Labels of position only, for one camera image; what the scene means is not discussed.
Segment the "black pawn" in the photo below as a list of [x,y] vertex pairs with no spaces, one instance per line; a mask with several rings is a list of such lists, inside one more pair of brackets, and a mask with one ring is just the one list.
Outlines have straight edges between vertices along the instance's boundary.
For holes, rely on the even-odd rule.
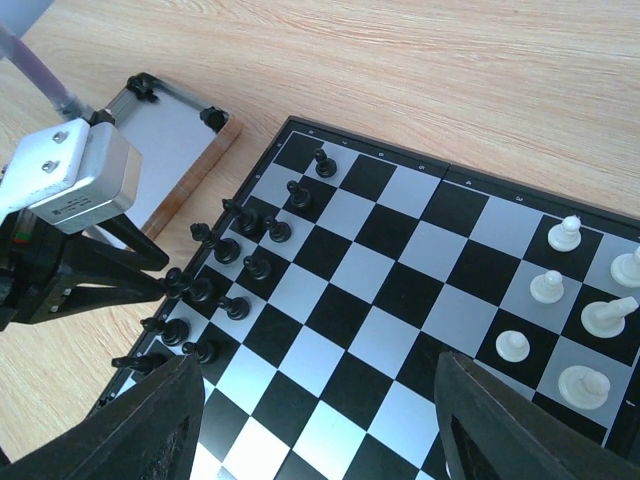
[[199,342],[185,342],[182,345],[184,355],[195,355],[200,365],[214,363],[219,356],[219,345],[215,340],[206,339]]
[[243,258],[243,265],[248,274],[257,281],[267,279],[272,273],[271,263],[254,255],[247,255]]
[[286,185],[289,192],[289,202],[293,208],[306,210],[312,203],[312,196],[309,190],[303,188],[297,181],[290,180]]
[[321,178],[331,178],[337,172],[337,164],[322,148],[314,150],[315,172]]
[[275,243],[284,243],[291,237],[290,225],[284,221],[277,220],[274,216],[265,217],[264,226],[268,230],[270,240]]
[[244,297],[229,298],[221,296],[217,300],[217,306],[222,309],[227,317],[234,321],[245,319],[250,313],[250,303]]

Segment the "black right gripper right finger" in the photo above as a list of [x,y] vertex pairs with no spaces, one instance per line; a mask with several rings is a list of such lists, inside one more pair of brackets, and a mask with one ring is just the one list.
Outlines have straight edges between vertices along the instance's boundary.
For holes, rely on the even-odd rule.
[[467,356],[444,352],[434,398],[453,479],[637,479],[639,468],[526,400]]

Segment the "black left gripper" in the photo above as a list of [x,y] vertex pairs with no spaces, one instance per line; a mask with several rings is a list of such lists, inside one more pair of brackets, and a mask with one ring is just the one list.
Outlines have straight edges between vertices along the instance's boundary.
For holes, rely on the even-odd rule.
[[94,233],[65,234],[27,210],[1,224],[1,328],[35,325],[105,307],[146,303],[166,293],[163,279],[143,285],[71,287],[68,265],[77,271],[160,271],[169,256],[125,215],[97,228],[124,244],[119,248]]

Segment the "black piece top view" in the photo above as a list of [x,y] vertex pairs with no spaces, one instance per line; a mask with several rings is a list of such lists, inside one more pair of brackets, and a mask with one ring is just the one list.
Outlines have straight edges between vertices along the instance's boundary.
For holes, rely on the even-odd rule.
[[221,264],[230,264],[238,259],[240,245],[233,238],[221,238],[206,223],[190,225],[192,238],[213,251],[214,258]]

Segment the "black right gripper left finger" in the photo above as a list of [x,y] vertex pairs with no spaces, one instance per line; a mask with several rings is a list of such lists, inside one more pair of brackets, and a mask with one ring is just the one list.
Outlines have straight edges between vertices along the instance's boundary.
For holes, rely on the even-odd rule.
[[204,408],[195,356],[176,356],[18,461],[3,479],[188,479]]

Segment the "black knight piece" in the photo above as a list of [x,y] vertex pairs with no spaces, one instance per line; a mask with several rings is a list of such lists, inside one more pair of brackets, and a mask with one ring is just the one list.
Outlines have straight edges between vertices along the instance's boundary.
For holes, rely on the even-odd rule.
[[167,358],[164,355],[157,353],[141,355],[139,357],[123,356],[113,358],[111,360],[111,366],[119,369],[128,369],[142,375],[148,375],[155,369],[162,366],[166,360]]

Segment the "black bishop piece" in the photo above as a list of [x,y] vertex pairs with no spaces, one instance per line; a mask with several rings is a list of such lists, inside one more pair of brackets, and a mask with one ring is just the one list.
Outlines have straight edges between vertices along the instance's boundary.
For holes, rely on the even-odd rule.
[[186,296],[194,303],[210,303],[216,293],[213,282],[208,278],[194,278],[186,271],[178,267],[167,271],[163,285],[166,296],[169,299],[177,300]]

